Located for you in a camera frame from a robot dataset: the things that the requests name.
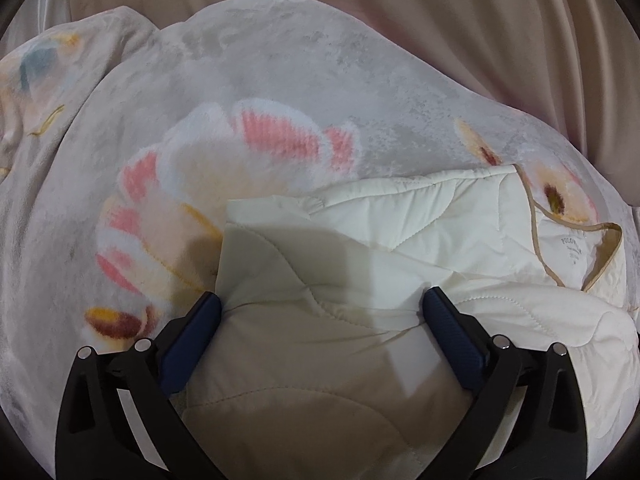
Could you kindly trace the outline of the cream quilted jacket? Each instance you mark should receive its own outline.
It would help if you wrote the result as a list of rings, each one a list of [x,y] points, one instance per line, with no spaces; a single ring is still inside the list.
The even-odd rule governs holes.
[[[565,344],[597,467],[639,401],[622,231],[555,220],[521,170],[234,200],[224,317],[183,419],[231,479],[413,479],[469,408],[427,329],[439,287],[491,334]]]

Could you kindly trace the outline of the grey floral fleece blanket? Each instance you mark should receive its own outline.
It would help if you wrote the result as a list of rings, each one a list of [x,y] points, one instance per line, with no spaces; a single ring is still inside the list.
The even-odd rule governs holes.
[[[1,406],[54,468],[75,352],[129,348],[217,276],[234,200],[515,166],[541,210],[639,237],[559,133],[314,0],[230,0],[158,28],[118,8],[1,62]]]

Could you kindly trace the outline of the beige draped curtain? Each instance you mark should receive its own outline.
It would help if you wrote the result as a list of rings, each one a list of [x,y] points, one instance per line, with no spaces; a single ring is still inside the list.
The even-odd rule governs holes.
[[[129,6],[165,27],[221,0],[70,0],[76,20]],[[616,0],[318,0],[465,87],[564,134],[639,201],[639,36]]]

